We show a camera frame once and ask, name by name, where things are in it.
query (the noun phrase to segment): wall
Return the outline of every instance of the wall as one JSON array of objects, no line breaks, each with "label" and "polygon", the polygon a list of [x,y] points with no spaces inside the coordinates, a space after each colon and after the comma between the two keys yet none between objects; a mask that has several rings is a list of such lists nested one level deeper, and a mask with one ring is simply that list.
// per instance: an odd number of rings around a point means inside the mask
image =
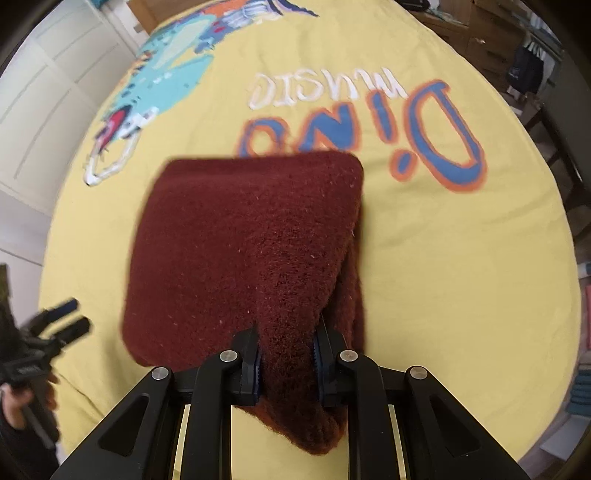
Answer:
[{"label": "wall", "polygon": [[49,225],[47,215],[0,192],[0,263],[8,264],[12,312],[19,324],[37,311]]},{"label": "wall", "polygon": [[0,190],[51,214],[82,136],[134,59],[87,0],[64,0],[0,77]]},{"label": "wall", "polygon": [[64,0],[0,77],[0,262],[19,323],[37,311],[50,216],[73,155],[133,62],[128,37],[87,0]]}]

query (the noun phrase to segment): folded towel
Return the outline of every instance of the folded towel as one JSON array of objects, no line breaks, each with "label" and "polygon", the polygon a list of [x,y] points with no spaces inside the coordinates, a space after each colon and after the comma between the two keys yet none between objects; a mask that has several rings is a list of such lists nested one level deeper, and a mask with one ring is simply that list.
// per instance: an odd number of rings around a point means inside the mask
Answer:
[{"label": "folded towel", "polygon": [[591,385],[573,385],[573,388],[570,389],[570,393],[572,395],[582,395],[582,396],[589,396],[591,397]]},{"label": "folded towel", "polygon": [[567,413],[571,415],[581,415],[582,417],[591,417],[591,405],[582,405],[579,403],[569,402],[566,405]]},{"label": "folded towel", "polygon": [[578,373],[574,378],[575,385],[591,385],[591,377],[589,375],[581,375]]},{"label": "folded towel", "polygon": [[572,403],[578,403],[580,405],[591,405],[591,397],[584,397],[581,395],[571,395],[570,401]]},{"label": "folded towel", "polygon": [[310,453],[336,446],[346,412],[318,401],[313,334],[322,314],[363,348],[362,182],[339,152],[170,163],[131,258],[123,336],[135,360],[195,367],[256,324],[264,390],[249,411]]}]

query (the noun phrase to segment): yellow bedsheet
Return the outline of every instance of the yellow bedsheet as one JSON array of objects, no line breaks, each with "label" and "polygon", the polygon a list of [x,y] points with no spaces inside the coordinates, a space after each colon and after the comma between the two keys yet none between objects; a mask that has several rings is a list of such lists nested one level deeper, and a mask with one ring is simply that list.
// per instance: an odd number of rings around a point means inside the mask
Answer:
[{"label": "yellow bedsheet", "polygon": [[[534,443],[569,383],[580,299],[556,185],[518,119],[392,0],[228,0],[152,35],[63,186],[41,306],[75,296],[95,326],[55,363],[68,451],[147,371],[120,321],[163,165],[326,147],[365,169],[368,355],[427,367],[513,457]],[[346,442],[312,457],[242,412],[233,423],[235,478],[346,475]]]}]

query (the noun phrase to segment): red towel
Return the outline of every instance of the red towel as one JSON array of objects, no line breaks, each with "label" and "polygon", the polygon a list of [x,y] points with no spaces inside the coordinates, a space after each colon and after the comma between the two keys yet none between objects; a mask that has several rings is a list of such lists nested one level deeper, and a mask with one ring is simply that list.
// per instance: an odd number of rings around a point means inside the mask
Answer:
[{"label": "red towel", "polygon": [[135,360],[195,367],[256,324],[264,390],[249,411],[310,453],[336,446],[346,413],[318,401],[313,334],[322,313],[363,348],[362,182],[339,152],[170,163],[131,258],[123,338]]}]

